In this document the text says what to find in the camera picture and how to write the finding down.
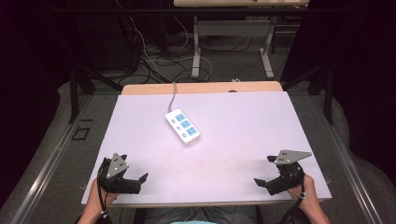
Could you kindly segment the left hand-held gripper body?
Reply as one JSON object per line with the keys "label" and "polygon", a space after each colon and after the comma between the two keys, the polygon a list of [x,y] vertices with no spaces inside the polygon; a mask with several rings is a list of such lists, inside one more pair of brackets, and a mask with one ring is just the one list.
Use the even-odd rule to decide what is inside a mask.
{"label": "left hand-held gripper body", "polygon": [[132,187],[142,185],[138,180],[125,179],[123,175],[129,168],[126,155],[114,153],[111,158],[104,158],[98,170],[99,186],[111,193],[132,194]]}

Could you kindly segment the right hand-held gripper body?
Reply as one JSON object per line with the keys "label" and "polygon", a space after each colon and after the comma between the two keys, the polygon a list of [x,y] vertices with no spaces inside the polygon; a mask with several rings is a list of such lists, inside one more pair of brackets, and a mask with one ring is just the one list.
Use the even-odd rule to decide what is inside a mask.
{"label": "right hand-held gripper body", "polygon": [[267,190],[271,187],[278,187],[283,192],[302,184],[304,182],[304,169],[299,161],[311,155],[311,152],[283,149],[277,156],[268,156],[267,160],[276,165],[279,177],[267,182]]}

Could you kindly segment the person's right hand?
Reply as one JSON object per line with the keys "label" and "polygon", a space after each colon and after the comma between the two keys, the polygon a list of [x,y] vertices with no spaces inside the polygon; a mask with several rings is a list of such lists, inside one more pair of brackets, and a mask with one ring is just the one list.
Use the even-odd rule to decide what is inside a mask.
{"label": "person's right hand", "polygon": [[299,207],[302,210],[311,209],[318,204],[314,179],[310,175],[304,176],[304,182],[295,188],[288,189],[290,197],[297,201],[301,199]]}

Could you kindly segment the person's left hand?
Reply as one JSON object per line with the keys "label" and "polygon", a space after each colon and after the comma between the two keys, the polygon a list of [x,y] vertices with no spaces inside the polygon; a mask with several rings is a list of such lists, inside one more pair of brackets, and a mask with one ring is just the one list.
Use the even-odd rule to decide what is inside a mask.
{"label": "person's left hand", "polygon": [[96,207],[110,206],[117,200],[118,196],[118,193],[111,193],[102,189],[97,179],[94,179],[91,184],[87,205],[94,205]]}

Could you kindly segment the person's grey trousers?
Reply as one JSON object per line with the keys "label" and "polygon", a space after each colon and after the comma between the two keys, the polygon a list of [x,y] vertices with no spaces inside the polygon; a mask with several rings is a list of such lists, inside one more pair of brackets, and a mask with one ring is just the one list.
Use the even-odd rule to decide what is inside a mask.
{"label": "person's grey trousers", "polygon": [[134,224],[169,224],[187,220],[217,224],[263,224],[261,212],[254,205],[142,208],[134,214]]}

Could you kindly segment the white power strip blue sockets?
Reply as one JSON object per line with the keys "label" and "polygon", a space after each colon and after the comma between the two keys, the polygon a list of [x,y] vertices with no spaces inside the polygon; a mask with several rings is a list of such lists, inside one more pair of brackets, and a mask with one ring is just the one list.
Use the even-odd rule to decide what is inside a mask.
{"label": "white power strip blue sockets", "polygon": [[201,134],[180,109],[167,113],[165,118],[184,146],[193,146],[197,143]]}

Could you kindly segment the black metal stand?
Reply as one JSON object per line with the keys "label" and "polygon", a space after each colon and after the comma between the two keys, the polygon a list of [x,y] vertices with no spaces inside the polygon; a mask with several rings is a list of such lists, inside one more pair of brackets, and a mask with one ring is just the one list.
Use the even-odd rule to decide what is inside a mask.
{"label": "black metal stand", "polygon": [[294,87],[298,83],[306,80],[308,78],[313,78],[314,80],[308,86],[308,94],[309,95],[319,95],[321,91],[324,91],[324,106],[323,106],[323,114],[326,120],[333,125],[332,119],[332,96],[333,96],[333,78],[334,78],[334,69],[329,65],[320,65],[315,66],[310,69],[308,72],[303,73],[302,75],[297,76],[297,78],[292,81],[288,81],[282,84],[282,88],[284,91]]}
{"label": "black metal stand", "polygon": [[78,93],[82,91],[84,94],[92,95],[96,88],[92,83],[92,78],[99,80],[110,88],[121,91],[123,87],[120,84],[110,80],[101,75],[97,71],[85,65],[75,65],[69,71],[69,87],[70,87],[70,103],[71,103],[71,117],[69,122],[73,123],[79,115],[79,99]]}

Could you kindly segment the desk with white legs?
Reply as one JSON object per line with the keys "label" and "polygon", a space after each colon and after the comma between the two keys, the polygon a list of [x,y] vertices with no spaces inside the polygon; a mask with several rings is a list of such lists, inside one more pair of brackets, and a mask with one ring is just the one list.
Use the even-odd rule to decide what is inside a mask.
{"label": "desk with white legs", "polygon": [[[175,7],[182,9],[297,9],[308,5],[310,0],[174,0]],[[191,77],[198,78],[200,75],[201,48],[199,41],[201,36],[261,36],[265,38],[265,45],[260,49],[264,74],[273,79],[274,72],[268,58],[276,29],[277,16],[265,16],[264,19],[254,20],[250,16],[244,16],[237,20],[237,14],[233,13],[233,19],[220,19],[219,15],[213,14],[214,19],[203,20],[201,16],[193,17],[193,45],[194,55],[192,61]]]}

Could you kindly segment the metal floor rail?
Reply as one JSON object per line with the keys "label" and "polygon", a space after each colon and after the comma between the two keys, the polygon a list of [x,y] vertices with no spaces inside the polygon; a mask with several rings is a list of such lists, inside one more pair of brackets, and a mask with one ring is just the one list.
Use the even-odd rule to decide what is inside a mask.
{"label": "metal floor rail", "polygon": [[364,186],[357,172],[354,161],[347,152],[346,146],[343,144],[334,126],[330,124],[328,119],[325,117],[324,108],[322,102],[320,101],[320,97],[312,96],[311,100],[316,110],[319,112],[319,117],[321,121],[324,123],[324,126],[330,134],[332,142],[335,145],[335,154],[343,168],[348,183],[352,188],[355,198],[357,199],[361,211],[363,212],[368,224],[384,224],[381,216],[378,214],[375,208],[371,197],[368,194],[366,187]]}
{"label": "metal floor rail", "polygon": [[68,103],[61,106],[33,161],[2,210],[3,224],[74,224],[97,157],[95,98],[84,96],[70,123]]}

